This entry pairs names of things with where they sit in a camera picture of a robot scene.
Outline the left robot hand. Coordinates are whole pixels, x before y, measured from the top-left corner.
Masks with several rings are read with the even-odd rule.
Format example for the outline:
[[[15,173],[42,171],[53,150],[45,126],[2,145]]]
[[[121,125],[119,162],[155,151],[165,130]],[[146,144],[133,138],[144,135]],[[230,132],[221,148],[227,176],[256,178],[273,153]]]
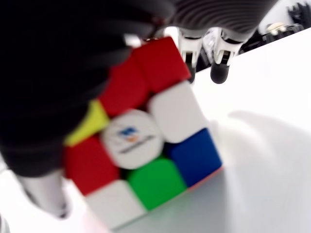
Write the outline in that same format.
[[[221,27],[245,41],[273,0],[3,0],[0,3],[0,152],[41,210],[68,213],[63,142],[130,55],[124,36],[176,26]]]

